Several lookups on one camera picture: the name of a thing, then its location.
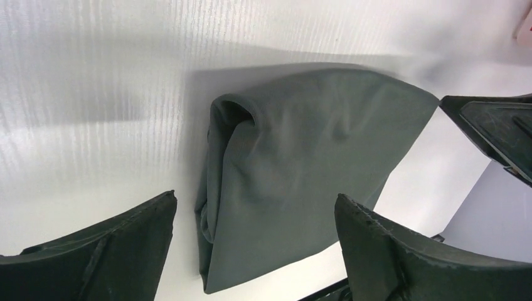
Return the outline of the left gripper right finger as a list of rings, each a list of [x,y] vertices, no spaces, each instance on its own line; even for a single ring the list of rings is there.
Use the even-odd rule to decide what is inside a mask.
[[[531,265],[445,245],[340,194],[334,207],[354,300],[530,300]]]

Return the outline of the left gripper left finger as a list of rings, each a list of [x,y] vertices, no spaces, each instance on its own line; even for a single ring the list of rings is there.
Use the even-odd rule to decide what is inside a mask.
[[[70,235],[1,257],[2,300],[153,300],[173,237],[166,191]]]

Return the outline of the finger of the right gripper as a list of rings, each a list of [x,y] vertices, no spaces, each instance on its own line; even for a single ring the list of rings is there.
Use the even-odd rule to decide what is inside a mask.
[[[531,95],[445,96],[440,109],[488,158],[531,186]]]

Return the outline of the dark grey t-shirt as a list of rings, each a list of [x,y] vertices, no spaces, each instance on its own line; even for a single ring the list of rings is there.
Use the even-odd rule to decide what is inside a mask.
[[[347,68],[287,75],[214,99],[195,208],[204,292],[335,244],[337,195],[374,208],[439,103],[396,78]]]

